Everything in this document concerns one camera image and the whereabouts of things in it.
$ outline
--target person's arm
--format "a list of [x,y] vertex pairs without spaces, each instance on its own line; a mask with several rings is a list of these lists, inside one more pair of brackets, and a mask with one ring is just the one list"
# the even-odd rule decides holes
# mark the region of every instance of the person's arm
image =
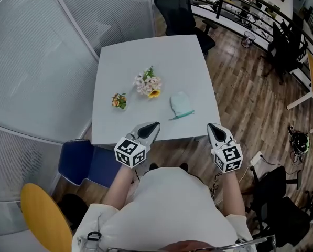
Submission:
[[228,215],[240,215],[245,216],[245,204],[240,192],[238,179],[235,172],[225,173],[223,178],[223,201],[224,216]]
[[105,195],[102,204],[113,206],[120,210],[124,207],[129,188],[133,180],[133,170],[122,165],[119,169],[112,185]]

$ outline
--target black wire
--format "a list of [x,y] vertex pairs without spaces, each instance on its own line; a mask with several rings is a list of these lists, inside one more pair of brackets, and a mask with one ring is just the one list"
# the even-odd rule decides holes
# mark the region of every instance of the black wire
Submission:
[[140,178],[139,178],[139,176],[137,175],[137,171],[135,170],[135,174],[136,174],[136,177],[137,177],[137,179],[139,180],[139,183],[140,183]]
[[[266,160],[262,155],[260,156],[262,159],[263,159],[263,161],[265,162],[265,163],[268,163],[269,165],[280,165],[280,166],[283,166],[282,164],[280,164],[280,163],[270,163],[268,160]],[[288,173],[286,170],[285,170],[285,172],[286,172],[286,174],[288,174],[288,175],[292,175],[292,174],[295,174],[295,173],[297,173],[299,170],[295,170],[295,171],[293,171],[292,173]]]
[[214,200],[214,195],[215,195],[215,191],[218,189],[219,186],[216,186],[216,182],[217,182],[217,178],[218,176],[222,175],[222,173],[218,173],[215,177],[214,177],[214,182],[213,182],[213,186],[210,189],[210,193],[211,193],[211,197]]

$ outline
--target white wall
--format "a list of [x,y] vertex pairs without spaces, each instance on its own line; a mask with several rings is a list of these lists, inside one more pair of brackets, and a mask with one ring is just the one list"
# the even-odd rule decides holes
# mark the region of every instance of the white wall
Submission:
[[49,252],[30,230],[0,236],[0,252]]

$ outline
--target flower bouquet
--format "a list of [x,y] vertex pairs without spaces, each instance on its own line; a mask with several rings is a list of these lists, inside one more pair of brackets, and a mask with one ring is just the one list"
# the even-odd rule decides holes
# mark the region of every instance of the flower bouquet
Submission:
[[149,98],[158,97],[161,94],[161,78],[155,76],[153,66],[135,77],[136,90]]
[[127,99],[124,95],[125,95],[125,93],[123,93],[123,94],[116,93],[112,97],[112,106],[119,107],[121,109],[125,109],[125,107],[127,106]]

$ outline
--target cable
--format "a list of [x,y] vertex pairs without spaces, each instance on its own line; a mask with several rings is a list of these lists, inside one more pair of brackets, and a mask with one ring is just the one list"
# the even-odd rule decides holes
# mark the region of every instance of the cable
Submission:
[[222,175],[222,173],[218,173],[215,177],[214,177],[214,182],[213,182],[213,186],[210,189],[210,193],[211,193],[211,197],[214,200],[214,195],[215,195],[215,191],[218,189],[219,186],[216,186],[216,182],[217,182],[217,178],[218,176]]
[[139,180],[139,183],[140,183],[140,178],[139,178],[139,176],[137,175],[137,171],[135,170],[135,174],[136,174],[136,177],[137,177],[137,179]]
[[[263,159],[263,161],[265,162],[265,163],[267,163],[267,164],[269,164],[269,165],[280,165],[280,166],[282,166],[282,167],[284,167],[282,164],[280,164],[280,163],[270,163],[268,160],[266,160],[262,155],[260,155],[260,157]],[[295,173],[297,173],[299,170],[295,170],[295,171],[293,171],[292,173],[288,173],[287,171],[285,171],[286,172],[286,174],[287,175],[292,175],[292,174],[295,174]]]
[[249,166],[246,168],[246,171],[244,172],[244,175],[242,176],[242,178],[240,178],[240,180],[239,180],[238,184],[240,183],[240,181],[242,181],[242,180],[243,180],[243,178],[245,177],[245,174],[247,173],[247,170],[248,170],[251,166],[252,166],[252,165],[251,165],[251,164],[249,164]]

